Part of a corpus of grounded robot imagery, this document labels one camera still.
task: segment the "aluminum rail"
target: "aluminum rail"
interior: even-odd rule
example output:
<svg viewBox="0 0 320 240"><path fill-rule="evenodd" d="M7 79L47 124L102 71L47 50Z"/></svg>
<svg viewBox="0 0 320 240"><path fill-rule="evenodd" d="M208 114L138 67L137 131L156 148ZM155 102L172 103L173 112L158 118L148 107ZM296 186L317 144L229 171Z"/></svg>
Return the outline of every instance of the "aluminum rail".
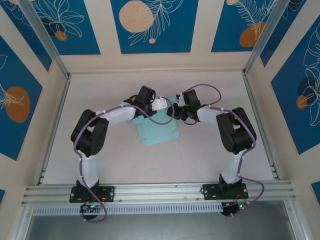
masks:
<svg viewBox="0 0 320 240"><path fill-rule="evenodd" d="M294 190L288 180L261 181L265 190L259 201L295 200ZM244 181L249 194L249 201L255 199L261 192L257 183ZM156 183L156 184L101 184L114 186L114 201L112 204L172 204L199 202L232 202L234 199L205 200L200 189L205 183ZM22 206L58 206L75 205L69 203L71 188L74 185L38 185L26 188Z"/></svg>

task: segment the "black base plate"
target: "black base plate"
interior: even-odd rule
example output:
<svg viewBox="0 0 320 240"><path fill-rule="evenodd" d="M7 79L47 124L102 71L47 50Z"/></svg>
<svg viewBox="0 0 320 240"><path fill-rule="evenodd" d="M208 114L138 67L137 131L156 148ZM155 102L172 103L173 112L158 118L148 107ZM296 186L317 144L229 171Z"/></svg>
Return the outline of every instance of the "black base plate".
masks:
<svg viewBox="0 0 320 240"><path fill-rule="evenodd" d="M204 184L201 189L204 200L226 200L226 199L236 199L237 192L241 195L244 199L248 199L248 191L247 186L242 183L239 191L235 191L226 195L223 195L220 191L218 184Z"/></svg>
<svg viewBox="0 0 320 240"><path fill-rule="evenodd" d="M77 196L77 186L74 186L71 189L70 194L70 203L86 203L87 199L82 199L81 197ZM99 186L96 196L99 200L103 203L112 203L114 201L115 196L115 187L114 186ZM90 202L96 202L94 197L91 198Z"/></svg>

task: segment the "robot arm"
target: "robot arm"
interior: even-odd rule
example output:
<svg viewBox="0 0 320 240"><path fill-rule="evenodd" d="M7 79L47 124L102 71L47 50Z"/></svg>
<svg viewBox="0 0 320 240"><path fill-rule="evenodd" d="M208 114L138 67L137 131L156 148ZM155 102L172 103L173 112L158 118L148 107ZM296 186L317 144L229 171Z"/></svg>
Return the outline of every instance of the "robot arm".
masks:
<svg viewBox="0 0 320 240"><path fill-rule="evenodd" d="M239 170L242 164L243 153L250 149L253 140L247 130L235 118L236 115L249 129L255 139L257 135L244 111L238 107L232 110L233 113L225 112L223 108L201 105L194 89L187 90L176 96L179 103L174 103L168 109L167 115L172 114L174 108L174 118L185 121L190 118L196 122L208 122L218 125L220 137L224 148L227 150L225 167L219 177L217 186L211 186L215 192L212 196L218 196L219 199L235 199L237 192L246 188L239 176Z"/></svg>
<svg viewBox="0 0 320 240"><path fill-rule="evenodd" d="M162 97L153 99L155 95L156 92L153 89L143 86L137 95L124 100L121 105L114 107L113 110L93 112L87 109L82 113L71 134L73 143L76 142L79 133L88 125L88 122L92 122L84 129L76 142L75 149L78 152L81 167L76 187L72 188L74 197L70 198L70 201L90 201L92 196L87 187L97 195L99 178L96 154L100 152L104 145L108 128L141 116L142 113L136 111L135 107L144 110L149 116L155 114L157 110L166 108L168 106L166 100Z"/></svg>
<svg viewBox="0 0 320 240"><path fill-rule="evenodd" d="M217 116L224 114L222 110L213 110L209 106L201 107L196 111L199 122L207 122L211 124L218 124ZM240 180L238 176L238 168L241 163L241 156L245 150L242 150L238 154L233 152L227 152L225 167L221 173L222 178L227 184L234 184Z"/></svg>

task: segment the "light blue cloth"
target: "light blue cloth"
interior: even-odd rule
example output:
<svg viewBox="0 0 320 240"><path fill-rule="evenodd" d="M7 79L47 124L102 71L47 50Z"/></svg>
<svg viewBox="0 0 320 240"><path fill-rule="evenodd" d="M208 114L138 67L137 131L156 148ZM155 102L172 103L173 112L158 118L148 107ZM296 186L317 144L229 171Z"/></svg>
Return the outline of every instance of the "light blue cloth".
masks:
<svg viewBox="0 0 320 240"><path fill-rule="evenodd" d="M172 103L178 103L177 99L172 97L169 98ZM154 114L151 118L159 123L165 123L170 120L170 116L167 116L167 109L164 108L158 110L156 114ZM145 146L150 146L158 143L162 143L165 141L169 141L175 139L179 136L179 132L175 131L177 128L177 122L173 119L166 125L159 125L152 122L148 118L144 118L144 116L139 116L132 120L134 124L139 124L136 129L141 138L144 138L141 143Z"/></svg>

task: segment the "blue poster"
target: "blue poster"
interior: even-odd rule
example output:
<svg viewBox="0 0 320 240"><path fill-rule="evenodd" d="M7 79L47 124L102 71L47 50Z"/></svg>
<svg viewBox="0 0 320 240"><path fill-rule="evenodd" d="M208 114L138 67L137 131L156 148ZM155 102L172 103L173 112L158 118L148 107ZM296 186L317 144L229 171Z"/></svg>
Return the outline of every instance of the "blue poster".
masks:
<svg viewBox="0 0 320 240"><path fill-rule="evenodd" d="M315 197L318 200L318 203L320 204L320 181L312 183L311 186L314 191Z"/></svg>
<svg viewBox="0 0 320 240"><path fill-rule="evenodd" d="M306 0L291 0L289 2L260 55L264 66L269 62L305 2Z"/></svg>
<svg viewBox="0 0 320 240"><path fill-rule="evenodd" d="M21 12L17 2L15 0L0 0L0 5L42 63L43 67L49 71L52 60L38 39L36 33L31 28L28 20Z"/></svg>
<svg viewBox="0 0 320 240"><path fill-rule="evenodd" d="M271 81L299 154L320 143L320 16Z"/></svg>
<svg viewBox="0 0 320 240"><path fill-rule="evenodd" d="M100 55L84 0L33 0L31 4L60 55ZM12 14L19 24L28 26L19 7Z"/></svg>
<svg viewBox="0 0 320 240"><path fill-rule="evenodd" d="M277 0L225 0L211 52L245 52L255 46Z"/></svg>
<svg viewBox="0 0 320 240"><path fill-rule="evenodd" d="M2 201L3 201L4 198L5 198L5 194L6 194L6 191L0 189L0 207L1 207Z"/></svg>
<svg viewBox="0 0 320 240"><path fill-rule="evenodd" d="M42 86L0 36L0 153L17 160Z"/></svg>
<svg viewBox="0 0 320 240"><path fill-rule="evenodd" d="M111 0L122 54L190 53L198 0Z"/></svg>

